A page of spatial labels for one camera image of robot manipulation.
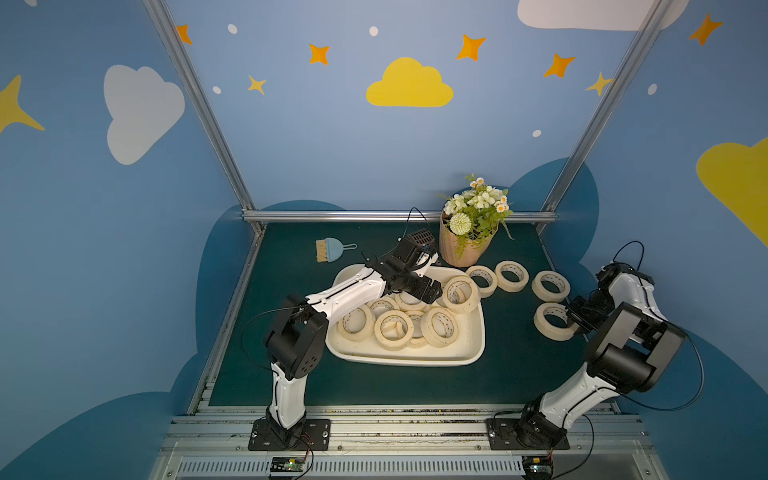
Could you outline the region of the masking tape roll seven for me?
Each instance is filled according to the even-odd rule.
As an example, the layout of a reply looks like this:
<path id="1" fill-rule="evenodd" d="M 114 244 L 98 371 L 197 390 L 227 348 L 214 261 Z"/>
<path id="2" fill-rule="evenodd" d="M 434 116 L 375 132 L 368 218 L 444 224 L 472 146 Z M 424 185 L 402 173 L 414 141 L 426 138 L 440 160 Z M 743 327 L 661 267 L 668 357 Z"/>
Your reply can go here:
<path id="1" fill-rule="evenodd" d="M 535 311 L 533 323 L 546 338 L 564 342 L 570 340 L 579 326 L 567 316 L 567 309 L 558 303 L 543 303 Z"/>

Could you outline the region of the masking tape roll four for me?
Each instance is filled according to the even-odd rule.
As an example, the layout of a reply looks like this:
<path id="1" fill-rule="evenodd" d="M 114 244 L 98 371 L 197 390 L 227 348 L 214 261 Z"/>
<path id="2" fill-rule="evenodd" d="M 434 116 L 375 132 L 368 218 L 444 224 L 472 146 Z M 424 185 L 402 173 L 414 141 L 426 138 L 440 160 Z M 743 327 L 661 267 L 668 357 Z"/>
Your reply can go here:
<path id="1" fill-rule="evenodd" d="M 560 303 L 569 296 L 571 286 L 563 275 L 555 271 L 544 270 L 534 277 L 532 290 L 545 303 Z"/>

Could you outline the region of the cream plastic storage tray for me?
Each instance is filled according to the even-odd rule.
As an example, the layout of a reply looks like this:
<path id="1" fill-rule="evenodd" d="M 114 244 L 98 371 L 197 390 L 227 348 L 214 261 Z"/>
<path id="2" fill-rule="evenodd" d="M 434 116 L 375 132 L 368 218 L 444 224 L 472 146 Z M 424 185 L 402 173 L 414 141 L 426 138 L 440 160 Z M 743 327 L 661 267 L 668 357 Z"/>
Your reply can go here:
<path id="1" fill-rule="evenodd" d="M 431 345 L 420 348 L 387 350 L 372 335 L 361 342 L 344 338 L 336 326 L 330 327 L 326 346 L 338 358 L 358 363 L 414 366 L 451 367 L 469 365 L 483 354 L 485 349 L 485 324 L 482 306 L 478 305 L 469 314 L 456 316 L 458 339 L 447 347 Z"/>

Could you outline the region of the masking tape roll five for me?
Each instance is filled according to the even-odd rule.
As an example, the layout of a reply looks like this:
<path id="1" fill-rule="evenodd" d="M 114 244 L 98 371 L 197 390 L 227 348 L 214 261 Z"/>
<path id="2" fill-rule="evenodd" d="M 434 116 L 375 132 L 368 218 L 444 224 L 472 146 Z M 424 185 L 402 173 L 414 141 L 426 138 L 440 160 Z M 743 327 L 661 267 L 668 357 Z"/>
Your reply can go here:
<path id="1" fill-rule="evenodd" d="M 387 350 L 405 348 L 412 339 L 413 330 L 411 318 L 399 310 L 382 313 L 374 324 L 375 338 Z"/>

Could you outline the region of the masking tape roll one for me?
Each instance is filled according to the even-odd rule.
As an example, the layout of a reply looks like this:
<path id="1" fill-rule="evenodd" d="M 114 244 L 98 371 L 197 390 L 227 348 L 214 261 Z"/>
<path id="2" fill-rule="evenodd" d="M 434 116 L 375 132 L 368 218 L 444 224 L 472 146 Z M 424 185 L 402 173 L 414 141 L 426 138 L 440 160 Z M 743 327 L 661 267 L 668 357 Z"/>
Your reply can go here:
<path id="1" fill-rule="evenodd" d="M 456 314 L 469 314 L 480 304 L 478 286 L 468 276 L 452 277 L 443 286 L 442 302 Z"/>

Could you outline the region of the masking tape roll eight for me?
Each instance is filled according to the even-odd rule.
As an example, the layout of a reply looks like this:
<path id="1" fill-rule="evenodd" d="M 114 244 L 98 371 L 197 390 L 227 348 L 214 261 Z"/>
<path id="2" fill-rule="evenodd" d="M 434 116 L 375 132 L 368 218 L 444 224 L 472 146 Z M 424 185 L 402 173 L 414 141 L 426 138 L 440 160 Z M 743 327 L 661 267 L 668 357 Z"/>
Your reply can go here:
<path id="1" fill-rule="evenodd" d="M 373 334 L 375 320 L 367 305 L 352 310 L 337 323 L 337 332 L 353 342 L 367 340 Z"/>

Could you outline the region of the masking tape roll six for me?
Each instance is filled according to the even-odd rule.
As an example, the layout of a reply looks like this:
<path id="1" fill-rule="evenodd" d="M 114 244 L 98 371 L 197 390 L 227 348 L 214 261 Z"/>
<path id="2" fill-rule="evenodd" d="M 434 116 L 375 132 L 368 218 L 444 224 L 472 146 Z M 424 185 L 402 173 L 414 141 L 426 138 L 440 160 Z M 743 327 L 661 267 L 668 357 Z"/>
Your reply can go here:
<path id="1" fill-rule="evenodd" d="M 426 342 L 438 348 L 453 344 L 459 335 L 453 313 L 443 307 L 434 307 L 426 312 L 421 319 L 421 330 Z"/>

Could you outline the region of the masking tape roll two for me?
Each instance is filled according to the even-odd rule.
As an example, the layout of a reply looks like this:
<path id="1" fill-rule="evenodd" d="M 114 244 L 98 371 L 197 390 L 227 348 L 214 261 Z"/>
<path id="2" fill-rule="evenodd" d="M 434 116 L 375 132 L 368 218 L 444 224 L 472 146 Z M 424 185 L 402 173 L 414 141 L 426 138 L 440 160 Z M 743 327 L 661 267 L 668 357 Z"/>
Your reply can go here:
<path id="1" fill-rule="evenodd" d="M 498 287 L 509 293 L 522 291 L 530 279 L 527 269 L 522 264 L 512 260 L 499 262 L 494 273 Z"/>

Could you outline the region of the masking tape roll three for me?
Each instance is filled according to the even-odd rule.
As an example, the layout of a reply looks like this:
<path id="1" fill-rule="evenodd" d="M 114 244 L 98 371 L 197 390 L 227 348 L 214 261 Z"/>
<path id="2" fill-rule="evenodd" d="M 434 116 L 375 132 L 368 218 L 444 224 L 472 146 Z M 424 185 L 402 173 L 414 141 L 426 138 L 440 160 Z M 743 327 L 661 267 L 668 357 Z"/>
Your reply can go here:
<path id="1" fill-rule="evenodd" d="M 495 272 L 486 266 L 473 265 L 466 270 L 466 275 L 475 282 L 482 299 L 493 295 L 498 288 Z"/>

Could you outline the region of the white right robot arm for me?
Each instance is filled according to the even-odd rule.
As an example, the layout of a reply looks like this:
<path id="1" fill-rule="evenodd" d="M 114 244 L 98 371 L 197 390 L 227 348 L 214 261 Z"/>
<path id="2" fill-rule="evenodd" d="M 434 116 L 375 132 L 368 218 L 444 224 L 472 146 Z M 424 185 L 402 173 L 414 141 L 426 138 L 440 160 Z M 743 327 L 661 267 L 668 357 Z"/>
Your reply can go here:
<path id="1" fill-rule="evenodd" d="M 596 278 L 590 297 L 565 306 L 566 321 L 593 334 L 584 363 L 559 388 L 526 404 L 515 434 L 527 448 L 553 449 L 595 405 L 650 390 L 688 339 L 660 312 L 651 276 L 613 261 Z"/>

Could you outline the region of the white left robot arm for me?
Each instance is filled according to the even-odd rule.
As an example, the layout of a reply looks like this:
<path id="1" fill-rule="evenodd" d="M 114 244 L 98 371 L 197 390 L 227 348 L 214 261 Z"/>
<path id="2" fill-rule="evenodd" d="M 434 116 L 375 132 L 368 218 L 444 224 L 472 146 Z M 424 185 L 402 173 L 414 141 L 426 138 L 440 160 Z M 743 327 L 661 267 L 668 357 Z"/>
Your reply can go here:
<path id="1" fill-rule="evenodd" d="M 307 377 L 322 358 L 329 328 L 353 310 L 392 292 L 406 292 L 431 303 L 442 295 L 442 286 L 426 275 L 424 267 L 392 270 L 376 263 L 319 293 L 285 298 L 264 341 L 273 374 L 266 418 L 275 430 L 293 433 L 302 428 Z"/>

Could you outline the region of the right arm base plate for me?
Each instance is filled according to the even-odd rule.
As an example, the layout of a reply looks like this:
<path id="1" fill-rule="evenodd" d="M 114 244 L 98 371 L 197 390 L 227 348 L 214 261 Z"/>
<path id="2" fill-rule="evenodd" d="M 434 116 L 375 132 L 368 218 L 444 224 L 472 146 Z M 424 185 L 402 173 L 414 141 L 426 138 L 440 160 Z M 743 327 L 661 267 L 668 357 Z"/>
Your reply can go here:
<path id="1" fill-rule="evenodd" d="M 568 431 L 543 417 L 521 421 L 513 418 L 485 420 L 492 450 L 569 450 Z"/>

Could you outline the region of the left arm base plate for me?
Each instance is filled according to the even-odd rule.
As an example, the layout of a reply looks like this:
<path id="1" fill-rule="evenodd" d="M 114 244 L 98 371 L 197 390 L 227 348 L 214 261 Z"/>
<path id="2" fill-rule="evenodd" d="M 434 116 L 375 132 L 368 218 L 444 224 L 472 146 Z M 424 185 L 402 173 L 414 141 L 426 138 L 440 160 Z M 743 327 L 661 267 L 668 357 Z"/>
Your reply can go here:
<path id="1" fill-rule="evenodd" d="M 327 451 L 331 433 L 329 419 L 300 420 L 285 429 L 271 418 L 260 418 L 253 425 L 247 444 L 249 451 Z"/>

